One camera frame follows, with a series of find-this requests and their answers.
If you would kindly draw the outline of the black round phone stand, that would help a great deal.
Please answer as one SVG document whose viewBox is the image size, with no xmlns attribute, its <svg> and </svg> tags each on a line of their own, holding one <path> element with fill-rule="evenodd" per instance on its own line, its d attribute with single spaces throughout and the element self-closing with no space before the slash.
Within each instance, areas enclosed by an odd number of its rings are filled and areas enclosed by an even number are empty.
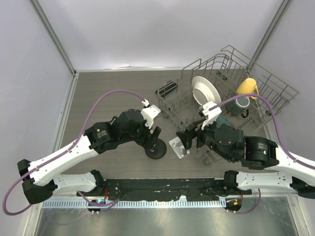
<svg viewBox="0 0 315 236">
<path fill-rule="evenodd" d="M 158 139 L 156 144 L 154 144 L 151 148 L 149 147 L 145 148 L 146 155 L 153 160 L 163 158 L 166 154 L 166 151 L 167 151 L 166 144 L 161 139 Z"/>
</svg>

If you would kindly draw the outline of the silver phone stand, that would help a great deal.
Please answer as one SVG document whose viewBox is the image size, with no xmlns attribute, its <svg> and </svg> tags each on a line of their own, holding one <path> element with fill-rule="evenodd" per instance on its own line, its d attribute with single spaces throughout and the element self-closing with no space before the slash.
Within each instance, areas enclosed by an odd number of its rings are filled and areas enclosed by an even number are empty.
<svg viewBox="0 0 315 236">
<path fill-rule="evenodd" d="M 183 143 L 181 142 L 180 138 L 176 137 L 169 141 L 169 145 L 177 155 L 179 159 L 183 159 L 184 157 L 190 154 L 190 150 L 186 150 L 184 148 Z"/>
</svg>

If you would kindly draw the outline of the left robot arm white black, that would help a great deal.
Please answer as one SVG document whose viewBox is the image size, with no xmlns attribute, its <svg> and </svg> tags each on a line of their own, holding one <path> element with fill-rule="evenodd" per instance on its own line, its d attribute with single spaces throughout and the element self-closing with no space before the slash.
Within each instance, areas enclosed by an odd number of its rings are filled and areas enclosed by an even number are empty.
<svg viewBox="0 0 315 236">
<path fill-rule="evenodd" d="M 23 178 L 22 188 L 28 202 L 38 204 L 56 193 L 73 191 L 100 196 L 105 189 L 100 172 L 92 170 L 81 175 L 65 175 L 63 172 L 124 143 L 140 145 L 150 159 L 164 157 L 167 147 L 158 137 L 161 129 L 152 128 L 159 114 L 160 109 L 154 105 L 142 110 L 129 109 L 110 121 L 95 123 L 78 140 L 40 160 L 19 161 L 18 170 Z"/>
</svg>

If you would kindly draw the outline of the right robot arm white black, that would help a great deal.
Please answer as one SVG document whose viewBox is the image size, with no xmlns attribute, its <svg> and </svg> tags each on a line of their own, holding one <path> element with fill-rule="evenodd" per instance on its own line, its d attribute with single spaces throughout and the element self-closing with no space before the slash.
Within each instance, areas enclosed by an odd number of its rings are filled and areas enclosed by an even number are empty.
<svg viewBox="0 0 315 236">
<path fill-rule="evenodd" d="M 297 193 L 308 199 L 315 197 L 315 163 L 289 151 L 264 137 L 245 136 L 240 129 L 215 123 L 201 128 L 192 123 L 176 133 L 186 150 L 196 139 L 198 148 L 207 146 L 228 162 L 261 170 L 259 173 L 233 172 L 224 174 L 222 188 L 227 194 L 250 189 L 279 189 Z"/>
</svg>

